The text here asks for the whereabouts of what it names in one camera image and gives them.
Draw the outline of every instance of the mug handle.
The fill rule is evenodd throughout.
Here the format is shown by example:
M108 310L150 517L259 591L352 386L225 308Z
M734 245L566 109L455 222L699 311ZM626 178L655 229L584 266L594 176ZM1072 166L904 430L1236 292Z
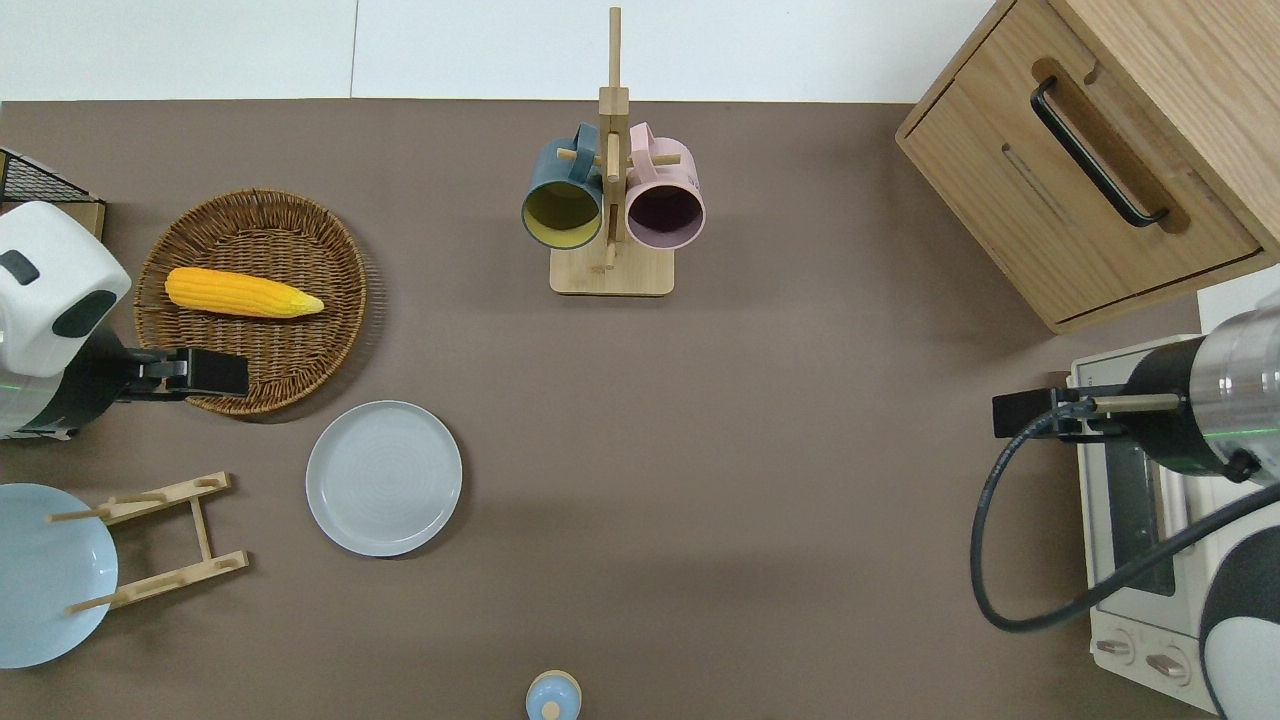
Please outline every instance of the mug handle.
M649 123L631 127L631 172L637 182L658 179L658 168L653 164L653 129Z
M595 149L600 145L600 131L589 123L580 123L577 133L573 136L573 165L568 170L568 178L585 183L595 164Z

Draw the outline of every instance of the white plate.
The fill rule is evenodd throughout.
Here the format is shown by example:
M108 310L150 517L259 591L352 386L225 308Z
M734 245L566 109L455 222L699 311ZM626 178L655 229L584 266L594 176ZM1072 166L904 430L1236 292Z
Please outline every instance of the white plate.
M329 424L307 460L307 503L333 542L360 555L401 555L449 520L462 456L435 415L398 400L366 402Z

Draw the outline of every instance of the pink mug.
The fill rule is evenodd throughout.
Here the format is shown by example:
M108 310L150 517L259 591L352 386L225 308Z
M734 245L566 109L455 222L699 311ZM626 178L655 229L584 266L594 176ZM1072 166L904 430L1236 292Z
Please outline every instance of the pink mug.
M676 165L654 165L654 155L680 155ZM654 137L649 123L631 128L631 163L623 206L627 232L655 250L676 250L694 241L707 224L698 190L698 169L685 143Z

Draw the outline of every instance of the round woven tray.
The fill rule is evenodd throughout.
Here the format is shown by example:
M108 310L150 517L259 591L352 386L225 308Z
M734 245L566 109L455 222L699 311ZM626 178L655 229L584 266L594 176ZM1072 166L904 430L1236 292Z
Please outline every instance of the round woven tray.
M164 281L207 268L288 283L324 301L301 318L242 318L178 307ZM279 190L214 197L178 218L142 265L133 323L142 347L193 346L248 359L247 397L192 397L224 415L259 415L306 397L342 365L365 319L365 263L333 213Z

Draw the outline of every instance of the yellow corn cob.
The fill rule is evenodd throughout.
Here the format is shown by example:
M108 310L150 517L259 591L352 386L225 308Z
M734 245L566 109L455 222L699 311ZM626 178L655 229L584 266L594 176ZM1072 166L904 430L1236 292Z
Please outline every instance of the yellow corn cob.
M297 318L324 310L324 302L293 286L205 268L174 268L164 290L175 305L228 315Z

